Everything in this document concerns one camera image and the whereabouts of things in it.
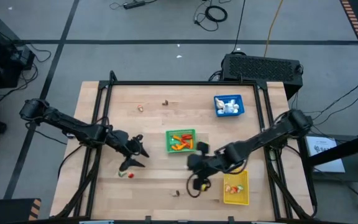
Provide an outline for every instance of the black device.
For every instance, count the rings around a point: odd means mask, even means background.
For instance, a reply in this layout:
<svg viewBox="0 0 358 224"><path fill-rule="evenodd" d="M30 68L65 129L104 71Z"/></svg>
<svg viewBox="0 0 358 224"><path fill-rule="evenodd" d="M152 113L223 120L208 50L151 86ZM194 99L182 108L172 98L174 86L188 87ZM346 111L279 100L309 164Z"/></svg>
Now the black device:
<svg viewBox="0 0 358 224"><path fill-rule="evenodd" d="M246 141L230 142L220 149L214 151L213 156L207 156L209 146L206 143L199 142L197 150L201 151L201 155L192 154L187 158L188 169L193 172L187 181L187 190L191 177L196 176L193 180L193 189L198 190L198 197L201 191L206 191L210 188L211 182L208 177L218 172L225 174L239 174L247 165L247 160L251 152L260 147L268 146L272 149L281 149L287 145L288 138L301 138L306 135L313 125L310 116L305 116L300 110L290 110L281 114L274 124L265 131ZM267 163L267 173L275 181L279 189L283 192L284 197L287 198L292 205L295 213L300 218L311 218L303 209L297 204L291 193L285 187L279 176L275 172L271 162Z"/></svg>
<svg viewBox="0 0 358 224"><path fill-rule="evenodd" d="M23 70L30 70L34 53L25 45L17 46L12 41L20 40L0 20L0 88L14 88Z"/></svg>
<svg viewBox="0 0 358 224"><path fill-rule="evenodd" d="M124 9L132 9L135 7L139 7L139 6L144 6L146 5L145 1L133 1L131 3L124 3L122 6L124 7Z"/></svg>
<svg viewBox="0 0 358 224"><path fill-rule="evenodd" d="M289 100L303 85L303 69L298 60L226 54L222 63L221 81L283 82Z"/></svg>
<svg viewBox="0 0 358 224"><path fill-rule="evenodd" d="M121 130L112 130L111 125L87 124L71 116L59 112L59 110L49 106L45 100L32 99L26 100L20 111L20 116L26 121L47 123L62 130L63 134L74 135L80 144L87 147L98 147L103 144L121 153L125 159L119 167L120 171L125 171L130 166L145 167L140 162L132 159L132 155L143 155L149 157L141 142L143 135L139 134L128 140L128 133Z"/></svg>

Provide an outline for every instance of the yellow cable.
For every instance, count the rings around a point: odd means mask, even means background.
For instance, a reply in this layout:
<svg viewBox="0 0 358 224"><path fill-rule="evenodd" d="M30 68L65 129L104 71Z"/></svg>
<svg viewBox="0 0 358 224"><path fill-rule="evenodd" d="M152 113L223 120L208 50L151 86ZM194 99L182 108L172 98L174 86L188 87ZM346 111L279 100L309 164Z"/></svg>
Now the yellow cable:
<svg viewBox="0 0 358 224"><path fill-rule="evenodd" d="M270 40L270 33L272 33L272 29L273 29L273 25L274 22L276 21L276 18L278 16L278 12L280 11L281 5L283 4L284 0L280 1L280 4L278 5L277 11L276 11L276 15L274 15L274 19L272 22L272 25L270 25L270 29L268 30L268 36L267 36L267 41L266 41L266 48L265 48L265 53L264 53L264 57L266 57L266 53L267 53L267 46L269 46L269 40Z"/></svg>

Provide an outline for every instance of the white paper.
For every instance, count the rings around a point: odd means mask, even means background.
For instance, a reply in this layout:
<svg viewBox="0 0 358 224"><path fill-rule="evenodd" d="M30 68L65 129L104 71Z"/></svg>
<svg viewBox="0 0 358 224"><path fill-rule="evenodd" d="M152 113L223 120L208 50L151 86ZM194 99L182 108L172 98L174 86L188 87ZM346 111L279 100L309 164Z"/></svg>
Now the white paper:
<svg viewBox="0 0 358 224"><path fill-rule="evenodd" d="M306 145L308 146L310 156L314 156L320 152L324 152L330 148L335 147L336 142L334 139L330 138L307 136ZM318 165L316 168L323 172L345 172L342 159L337 159L325 164Z"/></svg>

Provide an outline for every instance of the table frame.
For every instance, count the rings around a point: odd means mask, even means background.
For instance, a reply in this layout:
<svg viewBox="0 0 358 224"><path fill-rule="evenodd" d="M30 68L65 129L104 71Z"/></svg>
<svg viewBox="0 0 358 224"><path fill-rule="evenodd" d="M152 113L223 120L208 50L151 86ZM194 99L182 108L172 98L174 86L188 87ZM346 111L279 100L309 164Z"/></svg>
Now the table frame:
<svg viewBox="0 0 358 224"><path fill-rule="evenodd" d="M263 117L263 113L262 113L262 105L260 102L259 89L261 89L264 94L264 100L265 100L265 104L266 104L269 125L272 125L273 121L274 121L267 87L261 88L260 86L258 86L258 84L256 82L253 82L253 81L241 81L241 82L118 81L114 72L110 71L110 80L99 81L98 92L96 94L96 101L95 101L94 110L93 110L92 123L96 122L96 120L98 119L98 113L99 113L99 109L100 109L100 105L101 105L102 92L104 91L104 89L107 89L107 94L106 94L106 99L105 99L105 103L104 103L102 117L106 117L108 115L110 99L111 99L111 94L112 94L112 88L114 85L211 85L211 86L213 86L213 85L216 85L216 86L219 86L219 85L238 86L238 85L240 85L240 86L252 86L254 89L255 104L256 104L256 108L257 108L260 130L263 131L266 127L265 127L264 117ZM102 119L101 123L106 124L106 119ZM91 153L93 150L96 150L96 153L95 153L93 165L92 165L91 169L88 171L88 167L91 162L90 161ZM73 217L78 217L78 218L81 217L80 210L81 210L81 203L82 203L82 195L83 195L83 192L85 191L85 189L87 188L87 186L90 184L89 197L88 197L88 201L86 204L86 213L85 213L84 218L91 218L94 195L95 195L95 191L96 191L96 182L97 182L97 178L98 178L99 163L101 160L101 150L102 150L102 146L98 146L96 149L93 149L90 147L86 148L84 162L83 162L83 168L82 168L81 177L80 177L80 186L78 187L78 190L74 194L73 198L70 200L70 202L73 205L75 205ZM270 149L267 146L264 147L264 154L265 154L265 162L266 162L266 165L268 166L268 164L271 163L272 161L269 158L270 157ZM282 183L285 186L287 186L286 180L285 180L285 174L284 174L284 170L283 170L282 160L281 160L281 157L280 157L278 151L275 151L275 158L276 158L275 162L277 165L278 176L279 176L280 180L282 181ZM314 189L310 187L310 182L309 182L310 178L307 177L307 175L310 175L310 173L305 172L305 175L306 175L306 181L308 184L308 190L311 193L310 195L311 195L311 198L313 201L312 194L314 194ZM283 203L284 203L284 207L285 207L286 218L283 218L280 215L280 207L279 207L278 199L277 199L276 184L270 176L268 176L268 182L269 182L270 194L271 194L271 198L272 198L273 212L274 212L276 221L285 221L285 222L291 221L293 223L297 223L299 220L293 219L290 204L288 203L288 200L285 197L283 198ZM70 214L70 212L72 211L72 209L73 209L73 206L65 207L63 209L63 211L61 213L59 213L60 215L57 215L57 217L58 218L67 217ZM228 221L229 221L229 223L235 223L234 217L228 217ZM122 222L123 223L125 223L125 222L151 223L151 217L147 216L145 218L145 220L133 220L133 221L126 220L126 221L122 221ZM208 222L208 223L218 224L221 222Z"/></svg>

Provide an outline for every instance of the green container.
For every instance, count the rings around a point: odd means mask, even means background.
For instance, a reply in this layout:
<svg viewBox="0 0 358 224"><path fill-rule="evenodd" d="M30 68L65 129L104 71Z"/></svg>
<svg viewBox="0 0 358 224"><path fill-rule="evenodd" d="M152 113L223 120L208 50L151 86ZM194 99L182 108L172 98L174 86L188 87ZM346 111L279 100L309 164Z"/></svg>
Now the green container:
<svg viewBox="0 0 358 224"><path fill-rule="evenodd" d="M193 136L193 149L184 148L179 151L175 151L171 148L171 146L174 146L176 144L181 144L180 141L173 138L174 135L181 137L182 134L191 134ZM167 152L173 153L173 152L195 152L196 151L196 130L194 129L185 129L185 130L173 130L173 131L167 131Z"/></svg>

